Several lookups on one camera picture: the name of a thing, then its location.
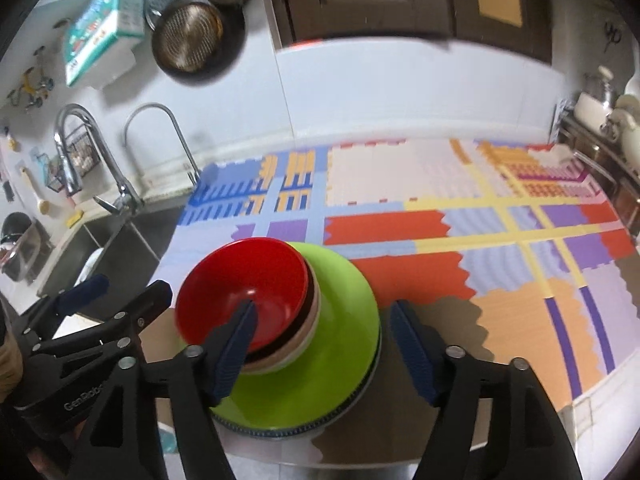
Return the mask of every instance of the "brown cabinet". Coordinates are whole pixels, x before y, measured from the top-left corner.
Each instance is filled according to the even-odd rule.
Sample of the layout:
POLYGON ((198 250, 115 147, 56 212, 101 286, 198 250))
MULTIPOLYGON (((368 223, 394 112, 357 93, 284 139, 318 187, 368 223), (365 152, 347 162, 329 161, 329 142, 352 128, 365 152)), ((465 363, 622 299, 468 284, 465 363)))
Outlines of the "brown cabinet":
POLYGON ((456 37, 551 62, 548 0, 453 0, 456 37))
POLYGON ((551 61, 547 0, 273 0, 283 45, 396 34, 456 36, 551 61))

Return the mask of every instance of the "scissors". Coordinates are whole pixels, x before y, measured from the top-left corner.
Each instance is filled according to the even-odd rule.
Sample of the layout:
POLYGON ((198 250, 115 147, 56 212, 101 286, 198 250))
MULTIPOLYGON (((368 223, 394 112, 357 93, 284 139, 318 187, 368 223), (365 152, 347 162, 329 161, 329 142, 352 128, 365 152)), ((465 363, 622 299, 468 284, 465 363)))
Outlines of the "scissors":
POLYGON ((604 35, 607 38, 607 46, 604 48, 604 53, 606 54, 607 50, 609 49, 609 45, 617 45, 618 43, 620 43, 620 41, 622 41, 622 33, 620 32, 620 29, 617 28, 613 23, 605 22, 604 35))

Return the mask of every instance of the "floor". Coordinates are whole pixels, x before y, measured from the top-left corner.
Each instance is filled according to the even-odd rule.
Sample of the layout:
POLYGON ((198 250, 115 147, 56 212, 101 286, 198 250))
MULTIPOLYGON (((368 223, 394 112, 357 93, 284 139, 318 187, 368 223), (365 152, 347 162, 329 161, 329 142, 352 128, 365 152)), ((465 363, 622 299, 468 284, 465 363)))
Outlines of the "floor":
MULTIPOLYGON (((170 480, 184 480, 178 454, 164 456, 170 480)), ((279 464, 267 464, 228 455, 238 480, 411 480, 415 465, 401 465, 380 469, 309 469, 279 464)))

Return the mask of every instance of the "red bowl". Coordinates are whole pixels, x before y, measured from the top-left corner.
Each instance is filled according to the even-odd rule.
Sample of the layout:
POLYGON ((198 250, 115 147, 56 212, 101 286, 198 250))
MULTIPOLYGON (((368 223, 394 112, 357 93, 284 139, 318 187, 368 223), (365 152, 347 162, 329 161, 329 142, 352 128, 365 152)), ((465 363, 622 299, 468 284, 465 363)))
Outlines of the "red bowl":
POLYGON ((220 247, 184 280, 175 303, 175 323, 187 344, 202 344, 225 324, 239 301, 251 299, 258 327, 249 352, 274 342, 296 319, 305 301, 305 260, 274 238, 246 238, 220 247))

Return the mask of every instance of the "yellow sponge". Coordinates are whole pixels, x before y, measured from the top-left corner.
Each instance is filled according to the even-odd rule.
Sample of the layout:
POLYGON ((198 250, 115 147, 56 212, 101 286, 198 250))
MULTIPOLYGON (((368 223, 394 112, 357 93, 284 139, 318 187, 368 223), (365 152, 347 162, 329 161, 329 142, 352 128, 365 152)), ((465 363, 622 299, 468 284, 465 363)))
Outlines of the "yellow sponge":
POLYGON ((74 225, 76 225, 80 219, 82 218, 82 216, 84 215, 84 211, 82 211, 81 209, 76 209, 76 212, 73 213, 67 220, 66 220, 66 226, 71 229, 74 225))

